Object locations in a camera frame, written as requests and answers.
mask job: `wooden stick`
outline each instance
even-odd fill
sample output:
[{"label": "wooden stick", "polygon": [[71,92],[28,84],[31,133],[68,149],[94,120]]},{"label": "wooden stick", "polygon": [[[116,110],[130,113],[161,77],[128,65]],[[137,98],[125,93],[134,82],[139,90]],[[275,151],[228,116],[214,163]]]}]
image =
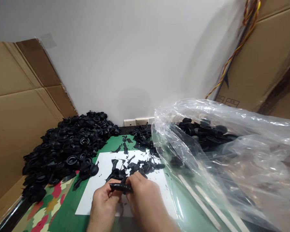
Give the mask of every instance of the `wooden stick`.
[{"label": "wooden stick", "polygon": [[216,212],[216,214],[220,217],[220,219],[225,223],[225,225],[229,228],[231,232],[238,232],[237,229],[232,225],[232,223],[227,219],[227,217],[221,212],[221,210],[214,204],[214,202],[208,197],[208,195],[201,189],[200,186],[195,185],[196,189],[199,193],[204,197],[207,203],[211,206],[211,208]]},{"label": "wooden stick", "polygon": [[181,182],[184,184],[184,186],[188,189],[189,193],[192,195],[192,197],[196,200],[198,205],[201,207],[201,209],[204,211],[204,213],[208,216],[210,221],[214,224],[216,229],[218,231],[221,231],[221,226],[219,222],[216,220],[216,218],[211,214],[211,212],[208,210],[208,208],[204,205],[202,200],[199,198],[199,196],[193,191],[193,189],[189,186],[189,184],[186,182],[186,180],[181,176],[178,175]]}]

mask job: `cardboard box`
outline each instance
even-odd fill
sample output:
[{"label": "cardboard box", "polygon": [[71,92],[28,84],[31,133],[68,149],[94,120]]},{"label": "cardboard box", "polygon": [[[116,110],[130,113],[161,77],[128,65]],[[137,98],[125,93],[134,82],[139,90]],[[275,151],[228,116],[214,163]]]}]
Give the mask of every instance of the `cardboard box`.
[{"label": "cardboard box", "polygon": [[37,39],[0,42],[0,221],[22,193],[23,156],[77,115]]},{"label": "cardboard box", "polygon": [[280,89],[284,99],[277,99],[271,109],[264,104],[270,102],[269,97],[289,68],[290,0],[262,1],[256,28],[234,58],[227,74],[228,85],[224,81],[216,101],[290,119],[290,85],[288,93]]}]

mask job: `pile of black rubber parts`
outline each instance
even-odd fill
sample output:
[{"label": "pile of black rubber parts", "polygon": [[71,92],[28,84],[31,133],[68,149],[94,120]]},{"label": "pile of black rubber parts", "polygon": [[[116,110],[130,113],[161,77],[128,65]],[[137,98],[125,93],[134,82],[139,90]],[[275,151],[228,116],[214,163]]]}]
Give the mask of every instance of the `pile of black rubber parts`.
[{"label": "pile of black rubber parts", "polygon": [[23,175],[28,176],[23,196],[32,203],[41,201],[46,194],[46,184],[68,181],[76,176],[76,170],[80,173],[74,188],[78,188],[82,180],[98,173],[98,164],[92,163],[98,150],[110,136],[119,134],[118,126],[108,121],[104,112],[89,111],[87,115],[63,119],[57,128],[49,129],[41,137],[41,145],[24,156]]},{"label": "pile of black rubber parts", "polygon": [[202,118],[200,123],[192,122],[190,118],[184,118],[178,126],[187,135],[196,139],[204,152],[214,151],[217,146],[231,142],[238,137],[228,134],[228,128],[223,125],[212,126],[211,121],[206,118]]},{"label": "pile of black rubber parts", "polygon": [[136,126],[130,134],[133,135],[133,140],[135,140],[134,148],[142,152],[146,152],[146,149],[149,149],[150,155],[159,157],[159,154],[151,140],[150,124],[147,123],[146,125]]}]

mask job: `white paper sheet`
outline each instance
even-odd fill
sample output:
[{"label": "white paper sheet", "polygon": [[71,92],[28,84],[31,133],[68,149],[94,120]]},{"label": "white paper sheet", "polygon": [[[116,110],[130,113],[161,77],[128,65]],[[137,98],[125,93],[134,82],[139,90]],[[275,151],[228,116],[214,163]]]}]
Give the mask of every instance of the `white paper sheet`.
[{"label": "white paper sheet", "polygon": [[[145,152],[141,152],[139,150],[129,151],[128,155],[125,155],[123,151],[119,151],[118,153],[111,153],[111,152],[104,152],[100,153],[99,157],[97,159],[97,162],[99,161],[99,172],[96,176],[91,177],[88,181],[88,184],[86,186],[86,189],[83,193],[83,196],[81,198],[81,201],[77,207],[77,210],[75,212],[76,215],[90,215],[90,209],[91,209],[91,203],[92,203],[92,196],[96,189],[100,188],[105,184],[105,180],[108,178],[112,171],[112,159],[123,159],[126,160],[124,163],[125,166],[127,166],[127,161],[132,158],[135,155],[135,158],[131,160],[132,163],[137,163],[139,160],[147,160],[148,158],[152,158],[149,155],[149,152],[145,154]],[[160,163],[160,160],[158,158],[154,157],[156,163]],[[117,163],[116,168],[121,169],[122,161],[119,160]],[[176,211],[174,208],[174,204],[172,201],[172,196],[169,191],[169,187],[165,178],[165,174],[163,169],[155,170],[152,173],[149,173],[146,175],[149,180],[156,182],[161,191],[161,195],[163,198],[164,205],[169,213],[169,215],[177,219]],[[122,195],[122,202],[123,202],[123,216],[124,217],[132,217],[132,213],[130,211],[129,203],[125,195]],[[119,204],[116,208],[116,216],[119,217],[122,212],[121,207]]]}]

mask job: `hand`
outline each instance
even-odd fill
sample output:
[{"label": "hand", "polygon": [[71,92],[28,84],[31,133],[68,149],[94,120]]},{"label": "hand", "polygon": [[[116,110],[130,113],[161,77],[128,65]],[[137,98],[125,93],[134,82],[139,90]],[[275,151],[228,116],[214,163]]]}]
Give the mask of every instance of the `hand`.
[{"label": "hand", "polygon": [[126,184],[133,188],[133,193],[127,194],[131,212],[144,231],[180,231],[164,206],[158,184],[139,172],[129,176]]},{"label": "hand", "polygon": [[120,183],[120,180],[110,179],[93,194],[87,232],[110,232],[112,230],[116,204],[121,201],[122,192],[112,192],[110,183]]}]

